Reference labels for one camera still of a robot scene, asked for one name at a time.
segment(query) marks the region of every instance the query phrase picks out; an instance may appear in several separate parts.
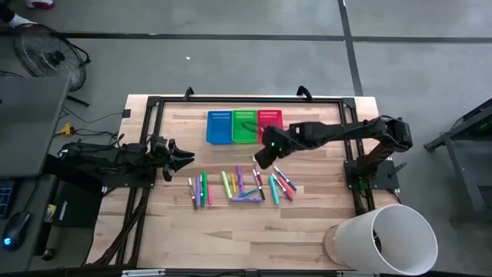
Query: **pink marker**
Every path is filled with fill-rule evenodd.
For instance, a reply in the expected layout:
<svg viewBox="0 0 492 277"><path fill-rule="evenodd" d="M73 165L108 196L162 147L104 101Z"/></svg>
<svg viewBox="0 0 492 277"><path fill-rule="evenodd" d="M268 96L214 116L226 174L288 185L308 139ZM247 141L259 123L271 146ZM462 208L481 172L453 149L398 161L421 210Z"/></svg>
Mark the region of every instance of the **pink marker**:
<svg viewBox="0 0 492 277"><path fill-rule="evenodd" d="M212 205L212 191L210 190L211 185L207 185L208 192L208 205Z"/></svg>

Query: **concrete floor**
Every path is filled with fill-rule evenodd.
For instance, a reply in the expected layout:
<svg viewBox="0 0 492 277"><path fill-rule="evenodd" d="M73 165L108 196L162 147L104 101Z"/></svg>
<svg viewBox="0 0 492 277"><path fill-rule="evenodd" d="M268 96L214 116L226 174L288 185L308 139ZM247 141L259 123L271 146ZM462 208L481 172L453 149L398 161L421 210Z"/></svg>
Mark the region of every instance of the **concrete floor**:
<svg viewBox="0 0 492 277"><path fill-rule="evenodd" d="M336 0L58 0L51 11L22 15L59 31L185 34L343 35ZM346 0L353 35L492 36L492 2L478 0ZM72 39L91 54L88 79L74 95L90 108L67 106L86 119L123 109L127 94L354 95L343 42ZM0 69L27 75L10 40L0 39ZM439 242L435 270L492 275L492 225L455 223L457 183L443 149L422 148L456 118L489 99L492 45L354 45L364 95L381 114L410 123L414 147L395 154L401 198L432 224ZM78 128L117 131L118 116ZM91 138L106 143L107 138ZM53 150L66 139L57 138Z"/></svg>

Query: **green marker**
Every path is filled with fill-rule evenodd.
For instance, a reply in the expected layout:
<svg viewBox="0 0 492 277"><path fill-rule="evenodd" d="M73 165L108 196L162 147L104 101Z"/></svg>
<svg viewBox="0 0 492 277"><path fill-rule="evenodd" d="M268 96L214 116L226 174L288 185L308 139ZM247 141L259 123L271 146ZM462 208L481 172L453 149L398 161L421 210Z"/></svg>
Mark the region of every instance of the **green marker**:
<svg viewBox="0 0 492 277"><path fill-rule="evenodd" d="M205 207L205 199L204 199L204 192L203 192L203 178L200 175L200 187L201 187L201 192L200 192L200 207L204 208Z"/></svg>
<svg viewBox="0 0 492 277"><path fill-rule="evenodd" d="M203 198L208 200L207 172L202 172L201 176L203 177Z"/></svg>
<svg viewBox="0 0 492 277"><path fill-rule="evenodd" d="M228 196L228 199L232 199L231 189L229 188L228 177L225 175L225 172L222 172L222 181L224 182L225 194Z"/></svg>

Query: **marker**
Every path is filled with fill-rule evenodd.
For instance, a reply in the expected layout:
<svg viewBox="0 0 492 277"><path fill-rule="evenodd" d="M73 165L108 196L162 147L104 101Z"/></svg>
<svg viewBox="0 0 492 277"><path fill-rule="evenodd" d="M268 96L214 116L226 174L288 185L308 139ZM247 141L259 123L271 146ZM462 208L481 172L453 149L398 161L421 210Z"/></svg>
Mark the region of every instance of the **marker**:
<svg viewBox="0 0 492 277"><path fill-rule="evenodd" d="M254 182L256 182L256 186L258 187L258 190L260 190L261 199L264 200L263 189L261 188L260 181L258 181L258 175L256 174L256 170L254 169L253 169L253 176L254 176Z"/></svg>
<svg viewBox="0 0 492 277"><path fill-rule="evenodd" d="M203 177L201 179L202 183L203 183L203 198L205 200L208 200L208 188L207 188L207 172L202 172L201 173L201 176Z"/></svg>
<svg viewBox="0 0 492 277"><path fill-rule="evenodd" d="M212 205L212 189L207 185L208 205Z"/></svg>
<svg viewBox="0 0 492 277"><path fill-rule="evenodd" d="M201 190L200 190L200 198L201 198L200 207L204 208L205 207L205 193L203 191L203 189L204 189L204 187L203 187L203 178L201 177L201 175L200 175L200 186L201 186Z"/></svg>
<svg viewBox="0 0 492 277"><path fill-rule="evenodd" d="M196 191L197 191L197 197L196 197L197 205L201 205L200 203L201 203L201 198L203 197L203 192L201 192L200 176L197 176Z"/></svg>
<svg viewBox="0 0 492 277"><path fill-rule="evenodd" d="M191 195L191 202L193 203L193 209L196 211L198 210L198 207L197 207L197 202L194 199L193 182L191 181L191 178L188 178L188 184L190 185L190 195Z"/></svg>
<svg viewBox="0 0 492 277"><path fill-rule="evenodd" d="M248 195L250 195L250 194L253 194L253 193L257 192L257 191L258 191L258 189L252 189L252 190L251 190L251 191L249 191L249 192L243 192L243 193L240 193L240 194L238 195L238 197L245 197L245 196L248 196Z"/></svg>
<svg viewBox="0 0 492 277"><path fill-rule="evenodd" d="M231 180L232 180L232 190L234 191L234 193L238 192L236 190L236 180L234 180L234 173L231 173Z"/></svg>
<svg viewBox="0 0 492 277"><path fill-rule="evenodd" d="M282 177L279 177L278 178L278 181L280 183L282 183L282 185L284 186L285 190L292 196L294 197L294 191L292 190L292 188L285 182L285 180L282 178Z"/></svg>
<svg viewBox="0 0 492 277"><path fill-rule="evenodd" d="M260 203L262 200L261 198L258 197L251 197L251 198L242 198L242 197L234 197L231 199L232 202L248 202L248 203Z"/></svg>
<svg viewBox="0 0 492 277"><path fill-rule="evenodd" d="M253 158L253 166L256 169L256 175L258 175L258 181L260 182L260 185L263 186L263 180L261 180L260 169L258 168L258 162L256 162L254 156L252 156L252 158Z"/></svg>
<svg viewBox="0 0 492 277"><path fill-rule="evenodd" d="M241 167L239 165L236 166L236 172L238 173L239 193L243 193L244 192L243 175L241 174Z"/></svg>
<svg viewBox="0 0 492 277"><path fill-rule="evenodd" d="M278 205L280 201L278 201L277 189L275 188L275 180L272 175L270 175L269 180L270 180L271 194L274 196L274 203L275 205Z"/></svg>
<svg viewBox="0 0 492 277"><path fill-rule="evenodd" d="M273 174L271 176L275 179L275 181L277 181L277 184L281 187L282 192L284 192L284 194L285 194L285 197L287 197L287 199L292 201L292 196L287 192L285 187L278 181L277 176L275 176Z"/></svg>
<svg viewBox="0 0 492 277"><path fill-rule="evenodd" d="M232 199L231 189L229 188L228 177L225 172L222 172L222 181L224 181L225 193L228 195L228 199Z"/></svg>
<svg viewBox="0 0 492 277"><path fill-rule="evenodd" d="M295 185L294 185L294 184L292 184L291 180L289 180L289 178L287 178L287 176L286 176L286 175L285 175L282 171L280 171L280 169L278 169L278 167L277 167L276 165L274 165L274 169L275 169L275 171L277 171L277 172L278 172L278 174L280 174L280 176L281 176L281 177L285 180L285 182L286 182L287 184L289 184L289 186L290 186L293 190L295 190L295 191L297 191L297 190L298 190L298 188L296 188L296 187L295 187Z"/></svg>

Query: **purple marker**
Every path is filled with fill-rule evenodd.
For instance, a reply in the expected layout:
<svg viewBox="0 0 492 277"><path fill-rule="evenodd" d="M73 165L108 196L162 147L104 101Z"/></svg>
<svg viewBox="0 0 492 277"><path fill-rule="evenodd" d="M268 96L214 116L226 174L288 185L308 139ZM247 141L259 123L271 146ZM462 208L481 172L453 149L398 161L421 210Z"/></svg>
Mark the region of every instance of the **purple marker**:
<svg viewBox="0 0 492 277"><path fill-rule="evenodd" d="M197 201L197 205L200 205L200 201L201 201L201 183L200 183L200 176L197 176L197 180L196 180L196 201Z"/></svg>
<svg viewBox="0 0 492 277"><path fill-rule="evenodd" d="M236 166L236 171L238 172L239 193L243 193L244 192L243 175L241 174L240 165Z"/></svg>
<svg viewBox="0 0 492 277"><path fill-rule="evenodd" d="M261 198L258 197L233 197L232 200L233 202L248 202L248 203L259 203L261 202Z"/></svg>

